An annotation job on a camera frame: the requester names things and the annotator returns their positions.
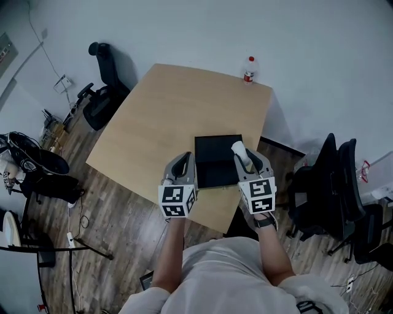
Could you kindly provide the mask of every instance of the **person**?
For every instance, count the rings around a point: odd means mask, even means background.
[[[150,288],[131,295],[119,314],[348,313],[323,279],[295,275],[272,216],[254,218],[258,241],[227,237],[184,251],[185,218],[170,219]]]
[[[24,173],[15,163],[8,150],[0,154],[0,173],[4,184],[11,191],[14,184],[19,184],[23,195],[31,192],[62,199],[73,208],[84,190],[78,186],[78,180],[68,175],[45,174],[41,170]]]

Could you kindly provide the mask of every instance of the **power outlet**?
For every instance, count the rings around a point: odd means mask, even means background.
[[[354,281],[355,281],[355,276],[351,275],[348,278],[348,282],[347,282],[347,286],[346,286],[346,293],[350,293],[352,290],[352,286],[354,285]]]
[[[67,239],[68,239],[68,244],[70,248],[75,248],[75,242],[74,242],[74,237],[72,236],[72,233],[69,232],[67,233]]]

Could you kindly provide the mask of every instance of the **wooden floor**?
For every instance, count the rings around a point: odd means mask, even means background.
[[[106,260],[90,251],[73,253],[73,268],[80,294],[80,307],[85,313],[101,313],[106,309],[117,313],[128,296],[141,290],[140,276],[155,268],[158,253],[165,234],[166,223],[158,207],[126,188],[116,184],[85,164],[88,154],[97,141],[100,132],[93,131],[78,114],[72,122],[71,134],[62,155],[71,167],[70,175],[78,178],[87,190],[82,199],[83,214],[90,223],[81,228],[80,237],[89,245],[113,253],[113,261]],[[278,186],[277,203],[287,200],[285,174],[299,159],[291,153],[260,142],[258,151],[270,161]],[[49,234],[56,247],[67,247],[68,208],[65,201],[41,197],[42,205],[31,201],[28,216],[37,220],[39,227]],[[79,213],[81,203],[70,210],[70,229],[73,235],[79,232]],[[329,257],[326,251],[337,243],[327,236],[314,236],[300,242],[285,236],[290,220],[287,212],[277,209],[279,236],[287,250],[295,272],[298,274],[317,274],[331,285],[344,285],[351,274],[355,277],[372,267],[375,263],[358,265],[354,261],[345,264],[348,254],[345,248]],[[185,246],[189,247],[222,234],[204,226],[188,221]],[[384,233],[384,242],[390,234]],[[68,254],[58,253],[56,267],[41,269],[42,286],[47,298],[50,313],[72,313],[68,281]],[[372,307],[375,313],[386,291],[392,286],[393,275],[378,266],[359,277],[352,290],[352,302],[361,313]],[[337,289],[342,293],[344,288]],[[74,288],[76,307],[79,298]],[[349,302],[349,294],[344,295],[351,313],[358,313]]]

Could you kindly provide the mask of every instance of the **wristwatch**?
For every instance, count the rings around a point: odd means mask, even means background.
[[[272,224],[274,226],[275,230],[277,230],[277,226],[276,226],[276,222],[275,222],[274,218],[270,214],[268,214],[268,215],[269,216],[267,216],[266,219],[262,219],[262,220],[256,220],[254,218],[254,226],[256,228],[263,228],[263,227],[266,227],[266,226],[269,226]]]

